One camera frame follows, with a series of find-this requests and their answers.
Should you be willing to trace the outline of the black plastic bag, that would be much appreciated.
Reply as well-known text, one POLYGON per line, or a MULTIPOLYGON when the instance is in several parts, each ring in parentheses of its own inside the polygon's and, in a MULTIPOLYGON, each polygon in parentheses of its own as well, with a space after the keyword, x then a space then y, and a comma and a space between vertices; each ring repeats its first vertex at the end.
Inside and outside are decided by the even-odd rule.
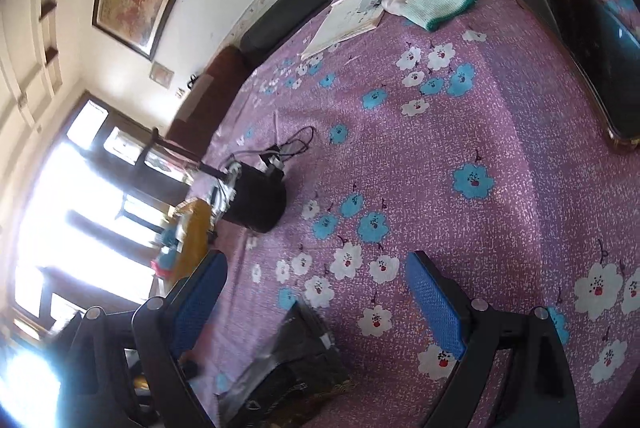
POLYGON ((353 385, 326 322, 297 301, 218 400, 218 415, 225 427, 301 427, 353 385))

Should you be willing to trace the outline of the purple floral tablecloth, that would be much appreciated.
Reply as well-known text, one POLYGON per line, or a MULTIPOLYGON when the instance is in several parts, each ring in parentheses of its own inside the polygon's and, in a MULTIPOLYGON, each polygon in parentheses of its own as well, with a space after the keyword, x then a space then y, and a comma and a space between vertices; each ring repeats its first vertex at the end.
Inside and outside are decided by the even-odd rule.
POLYGON ((582 82, 516 0, 434 33, 387 16, 300 56, 307 23, 246 81, 207 161, 294 136, 288 206, 263 235, 225 223, 229 276, 196 345, 215 413, 294 299, 332 330, 355 387, 317 427, 414 427, 450 373, 405 277, 426 252, 470 296, 547 306, 580 422, 605 420, 639 364, 639 156, 617 154, 582 82))

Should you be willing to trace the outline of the black motor with shaft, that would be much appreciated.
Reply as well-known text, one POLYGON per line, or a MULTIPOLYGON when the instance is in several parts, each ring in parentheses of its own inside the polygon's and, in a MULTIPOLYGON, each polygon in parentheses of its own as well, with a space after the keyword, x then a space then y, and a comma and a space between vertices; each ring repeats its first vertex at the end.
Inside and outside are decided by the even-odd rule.
POLYGON ((260 157, 264 169, 230 161, 223 169, 201 163, 202 173, 214 179, 209 206, 213 224, 226 221, 256 233, 272 230, 284 214, 284 164, 278 155, 260 157))

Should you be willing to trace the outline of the dark wooden chair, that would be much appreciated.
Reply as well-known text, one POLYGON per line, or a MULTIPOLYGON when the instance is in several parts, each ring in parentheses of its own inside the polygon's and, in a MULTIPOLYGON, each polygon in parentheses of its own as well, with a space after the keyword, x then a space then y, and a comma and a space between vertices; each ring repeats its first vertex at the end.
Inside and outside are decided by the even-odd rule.
POLYGON ((142 168, 150 153, 168 161, 171 165, 179 166, 183 170, 194 170, 200 164, 200 159, 195 154, 168 141, 156 127, 151 130, 149 141, 144 145, 136 162, 134 162, 135 170, 142 168))

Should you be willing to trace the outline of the blue fluffy towel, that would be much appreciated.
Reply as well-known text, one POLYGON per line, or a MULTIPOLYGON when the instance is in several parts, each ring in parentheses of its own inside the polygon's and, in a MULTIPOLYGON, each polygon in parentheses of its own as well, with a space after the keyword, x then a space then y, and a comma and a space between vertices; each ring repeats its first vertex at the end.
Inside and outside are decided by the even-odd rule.
POLYGON ((158 245, 160 245, 160 253, 168 254, 169 252, 179 252, 180 239, 178 237, 177 226, 172 225, 163 229, 156 236, 158 245))

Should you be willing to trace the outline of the yellow cardboard tray box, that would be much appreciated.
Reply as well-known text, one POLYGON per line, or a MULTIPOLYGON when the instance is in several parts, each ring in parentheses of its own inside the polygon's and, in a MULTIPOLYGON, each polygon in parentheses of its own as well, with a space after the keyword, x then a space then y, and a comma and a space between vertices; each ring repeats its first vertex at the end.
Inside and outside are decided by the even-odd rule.
POLYGON ((172 225, 177 226, 180 249, 171 277, 167 280, 159 278, 164 294, 179 280, 190 277, 208 251, 209 203, 201 199, 181 203, 169 217, 167 227, 172 225))

